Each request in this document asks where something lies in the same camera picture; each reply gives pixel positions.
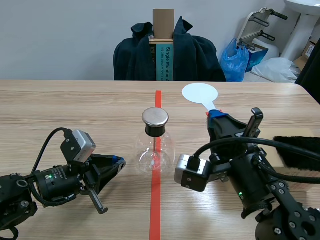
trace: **white sink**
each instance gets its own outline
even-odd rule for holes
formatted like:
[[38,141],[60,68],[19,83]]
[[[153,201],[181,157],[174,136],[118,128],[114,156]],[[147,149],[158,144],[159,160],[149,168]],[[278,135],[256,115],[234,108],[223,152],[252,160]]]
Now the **white sink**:
[[284,0],[284,2],[295,12],[320,16],[320,0]]
[[285,4],[298,13],[300,20],[295,27],[281,57],[291,61],[300,57],[320,17],[320,0],[284,0]]

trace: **black cable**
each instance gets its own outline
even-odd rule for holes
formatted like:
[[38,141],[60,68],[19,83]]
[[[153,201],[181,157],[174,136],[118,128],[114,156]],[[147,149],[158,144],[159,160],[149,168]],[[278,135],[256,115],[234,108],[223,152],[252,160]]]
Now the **black cable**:
[[263,164],[263,162],[259,162],[259,166],[262,171],[277,179],[300,184],[320,184],[320,177],[288,176],[275,172],[273,169]]
[[16,227],[11,227],[9,228],[9,230],[12,232],[13,238],[5,238],[0,236],[0,240],[17,240],[17,238],[19,237],[18,229]]
[[44,152],[45,152],[45,150],[46,150],[46,147],[47,147],[49,141],[52,139],[52,137],[53,137],[57,132],[63,131],[63,132],[66,133],[67,130],[68,130],[68,129],[66,129],[66,128],[64,128],[64,127],[59,127],[59,128],[53,130],[53,131],[50,133],[50,135],[47,137],[47,139],[45,140],[45,142],[44,142],[44,144],[43,144],[43,146],[42,146],[42,148],[41,148],[41,151],[40,151],[40,153],[39,153],[39,155],[38,155],[38,158],[37,158],[36,161],[35,161],[35,164],[34,164],[34,166],[33,166],[33,169],[32,169],[32,171],[31,171],[31,174],[33,174],[33,173],[37,170],[38,165],[39,165],[39,163],[40,163],[40,160],[41,160],[41,158],[42,158],[42,155],[44,154]]
[[34,185],[34,182],[31,179],[28,181],[28,183],[29,183],[30,190],[31,190],[33,196],[35,197],[35,199],[37,199],[41,204],[45,205],[46,207],[61,206],[61,205],[64,205],[68,202],[71,202],[72,200],[76,199],[76,197],[77,197],[76,195],[74,195],[74,197],[71,197],[70,199],[66,199],[66,200],[62,200],[62,201],[57,201],[57,202],[47,201],[47,200],[44,200],[42,198],[42,196],[37,192],[36,187]]
[[279,149],[284,149],[290,152],[293,152],[295,154],[299,154],[311,159],[314,159],[316,161],[320,161],[320,154],[317,154],[315,152],[292,146],[289,144],[285,144],[278,141],[268,140],[268,139],[262,139],[262,138],[254,138],[254,137],[236,137],[236,138],[223,138],[219,140],[212,141],[204,146],[202,146],[196,153],[193,155],[195,158],[199,158],[202,153],[205,151],[219,146],[219,145],[229,145],[234,143],[243,143],[243,144],[260,144],[260,145],[266,145],[271,146]]

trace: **white round sign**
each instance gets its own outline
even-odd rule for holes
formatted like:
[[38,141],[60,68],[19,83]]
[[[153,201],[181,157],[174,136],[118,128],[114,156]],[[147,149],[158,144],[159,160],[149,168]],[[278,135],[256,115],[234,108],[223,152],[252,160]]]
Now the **white round sign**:
[[209,84],[189,84],[182,90],[182,95],[190,102],[204,105],[208,111],[216,109],[213,102],[218,98],[218,91]]

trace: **metal lid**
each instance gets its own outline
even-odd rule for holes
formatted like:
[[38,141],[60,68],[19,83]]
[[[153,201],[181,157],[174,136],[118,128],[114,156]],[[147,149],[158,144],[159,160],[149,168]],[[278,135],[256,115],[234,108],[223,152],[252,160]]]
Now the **metal lid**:
[[143,112],[142,120],[150,127],[160,128],[166,125],[169,120],[169,115],[162,108],[151,107]]

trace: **wooden table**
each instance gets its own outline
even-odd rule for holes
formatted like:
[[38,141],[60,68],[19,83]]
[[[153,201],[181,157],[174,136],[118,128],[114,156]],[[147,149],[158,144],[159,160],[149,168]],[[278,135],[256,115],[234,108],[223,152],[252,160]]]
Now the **wooden table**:
[[[170,116],[167,130],[176,142],[176,158],[193,154],[209,141],[205,109],[182,96],[186,82],[0,80],[0,174],[30,173],[49,133],[58,127],[80,129],[96,143],[95,153],[122,156],[125,169],[99,195],[109,212],[99,215],[88,196],[43,209],[18,226],[28,240],[148,240],[151,178],[133,161],[133,146],[144,130],[142,112],[155,104]],[[262,128],[310,128],[320,137],[320,107],[300,86],[288,83],[210,83],[219,91],[218,108],[248,122],[251,108],[264,113]],[[58,134],[39,169],[66,164]],[[162,178],[163,240],[254,240],[252,214],[242,220],[242,204],[220,182],[203,193],[182,188],[172,174]],[[320,188],[295,193],[298,201],[319,207]]]

